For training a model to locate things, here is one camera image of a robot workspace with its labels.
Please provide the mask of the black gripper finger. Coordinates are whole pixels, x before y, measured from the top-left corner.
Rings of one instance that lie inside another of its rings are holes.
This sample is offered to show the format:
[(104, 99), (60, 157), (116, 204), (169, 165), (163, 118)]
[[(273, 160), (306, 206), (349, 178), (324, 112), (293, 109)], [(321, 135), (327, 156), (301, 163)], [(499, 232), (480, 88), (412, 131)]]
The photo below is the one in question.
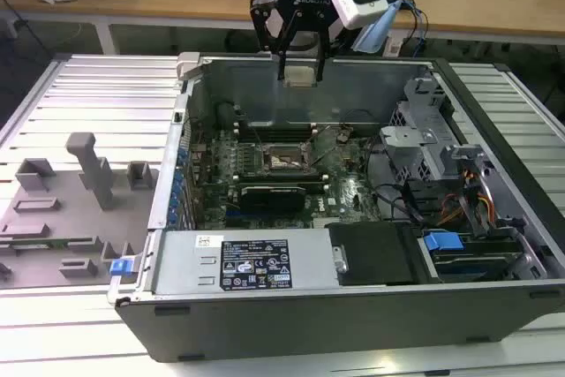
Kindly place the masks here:
[[(273, 11), (282, 18), (277, 36), (273, 36), (267, 28), (267, 20)], [(287, 51), (298, 32), (301, 11), (282, 0), (251, 0), (250, 13), (261, 49), (278, 56), (278, 79), (284, 80)]]
[(315, 66), (315, 77), (317, 82), (321, 82), (323, 80), (325, 63), (331, 57), (328, 23), (324, 19), (319, 19), (319, 22), (317, 23), (317, 35), (319, 39), (319, 48)]

